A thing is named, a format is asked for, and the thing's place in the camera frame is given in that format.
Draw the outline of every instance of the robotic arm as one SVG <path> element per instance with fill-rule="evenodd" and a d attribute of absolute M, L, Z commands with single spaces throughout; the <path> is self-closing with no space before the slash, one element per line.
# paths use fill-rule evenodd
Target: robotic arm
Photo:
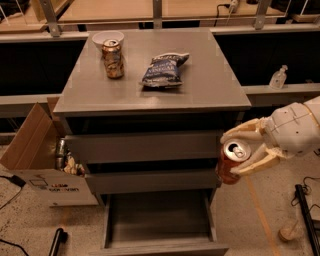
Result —
<path fill-rule="evenodd" d="M 259 141 L 251 157 L 230 172 L 244 176 L 270 168 L 294 156 L 320 148 L 320 97 L 303 104 L 293 103 L 271 116 L 245 122 L 223 134 L 221 144 L 230 140 Z"/>

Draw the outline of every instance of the box flap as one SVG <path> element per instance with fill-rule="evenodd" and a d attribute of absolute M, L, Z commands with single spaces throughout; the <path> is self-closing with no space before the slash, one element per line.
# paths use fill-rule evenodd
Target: box flap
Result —
<path fill-rule="evenodd" d="M 52 120 L 35 104 L 0 163 L 8 170 L 53 169 L 59 134 Z"/>
<path fill-rule="evenodd" d="M 50 110 L 50 115 L 51 115 L 51 119 L 52 119 L 52 122 L 53 122 L 53 125 L 56 127 L 57 131 L 59 132 L 59 134 L 64 137 L 66 136 L 66 132 L 65 132 L 65 129 L 60 121 L 60 117 L 57 116 L 53 110 L 57 104 L 59 100 L 59 97 L 48 97 L 47 98 L 47 101 L 48 101 L 48 107 L 49 107 L 49 110 Z"/>

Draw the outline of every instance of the black object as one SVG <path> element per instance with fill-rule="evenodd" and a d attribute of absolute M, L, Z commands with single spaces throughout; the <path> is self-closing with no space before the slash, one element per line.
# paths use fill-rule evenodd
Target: black object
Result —
<path fill-rule="evenodd" d="M 296 197 L 299 199 L 299 202 L 300 202 L 301 212 L 302 212 L 304 222 L 306 224 L 313 254 L 314 256 L 319 256 L 320 255 L 319 240 L 316 234 L 316 228 L 315 228 L 314 222 L 310 215 L 310 209 L 309 209 L 306 197 L 304 195 L 302 185 L 296 185 L 295 188 L 296 188 Z"/>
<path fill-rule="evenodd" d="M 6 16 L 20 12 L 20 8 L 17 2 L 19 3 L 21 11 L 24 13 L 29 6 L 30 0 L 17 0 L 17 1 L 16 0 L 0 0 L 0 6 Z M 0 12 L 0 19 L 3 19 L 3 18 L 4 18 L 3 13 Z"/>
<path fill-rule="evenodd" d="M 19 186 L 20 188 L 22 188 L 26 184 L 26 182 L 23 179 L 19 178 L 16 175 L 13 175 L 12 177 L 10 177 L 9 180 L 11 183 Z"/>
<path fill-rule="evenodd" d="M 58 255 L 60 243 L 65 243 L 68 239 L 68 233 L 64 232 L 62 228 L 58 228 L 51 245 L 49 256 Z"/>
<path fill-rule="evenodd" d="M 271 8 L 277 9 L 279 11 L 285 12 L 288 9 L 290 14 L 300 14 L 305 2 L 307 0 L 272 0 Z M 318 14 L 320 13 L 320 1 L 319 0 L 309 0 L 304 9 L 303 14 Z"/>

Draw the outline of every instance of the black cable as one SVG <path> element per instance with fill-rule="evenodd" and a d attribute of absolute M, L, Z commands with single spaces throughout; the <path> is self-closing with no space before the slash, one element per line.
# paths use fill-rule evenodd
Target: black cable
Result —
<path fill-rule="evenodd" d="M 320 148 L 318 148 L 317 150 L 314 150 L 313 153 L 315 153 L 316 156 L 320 157 Z"/>
<path fill-rule="evenodd" d="M 16 247 L 20 248 L 26 256 L 29 256 L 29 254 L 25 251 L 25 249 L 23 249 L 23 247 L 21 245 L 5 241 L 5 240 L 3 240 L 1 238 L 0 238 L 0 242 L 5 243 L 5 244 L 9 244 L 9 245 L 12 245 L 12 246 L 16 246 Z"/>
<path fill-rule="evenodd" d="M 15 184 L 16 186 L 20 187 L 20 190 L 18 191 L 18 193 L 15 194 L 8 202 L 6 202 L 4 205 L 2 205 L 0 207 L 0 210 L 2 210 L 4 207 L 6 207 L 8 204 L 10 204 L 14 199 L 16 199 L 20 195 L 20 193 L 22 191 L 22 188 L 26 184 L 26 182 L 24 180 L 20 179 L 16 175 L 13 175 L 12 177 L 7 177 L 7 176 L 2 176 L 1 175 L 0 178 L 7 179 L 12 184 Z"/>
<path fill-rule="evenodd" d="M 318 181 L 318 180 L 320 181 L 320 178 L 314 178 L 314 177 L 310 177 L 310 176 L 304 177 L 304 178 L 303 178 L 302 190 L 303 190 L 303 193 L 304 193 L 305 195 L 309 195 L 309 194 L 311 193 L 311 191 L 312 191 L 311 187 L 306 183 L 306 180 L 307 180 L 307 179 L 314 180 L 314 181 Z M 295 203 L 295 204 L 293 203 L 296 199 L 297 199 L 297 195 L 295 194 L 294 198 L 291 200 L 291 205 L 292 205 L 292 206 L 296 206 L 296 205 L 299 204 L 299 201 L 298 201 L 297 203 Z M 319 205 L 313 204 L 313 205 L 309 208 L 309 212 L 311 211 L 311 209 L 312 209 L 314 206 L 320 208 Z"/>
<path fill-rule="evenodd" d="M 226 8 L 229 8 L 230 7 L 230 4 L 218 4 L 217 5 L 217 16 L 216 16 L 216 20 L 215 20 L 215 22 L 214 22 L 214 27 L 217 25 L 217 21 L 218 21 L 218 19 L 219 19 L 219 7 L 221 7 L 221 6 L 224 6 L 224 7 L 226 7 Z"/>
<path fill-rule="evenodd" d="M 6 202 L 4 205 L 2 205 L 0 207 L 0 210 L 2 210 L 4 207 L 6 207 L 8 204 L 10 204 L 14 199 L 16 199 L 20 195 L 21 191 L 22 191 L 22 188 L 20 188 L 19 192 L 17 194 L 15 194 L 8 202 Z"/>

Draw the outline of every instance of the open drawer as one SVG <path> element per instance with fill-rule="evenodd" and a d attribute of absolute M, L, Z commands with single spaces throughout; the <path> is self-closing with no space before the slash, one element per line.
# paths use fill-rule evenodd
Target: open drawer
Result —
<path fill-rule="evenodd" d="M 102 249 L 90 255 L 224 255 L 203 190 L 105 195 Z"/>

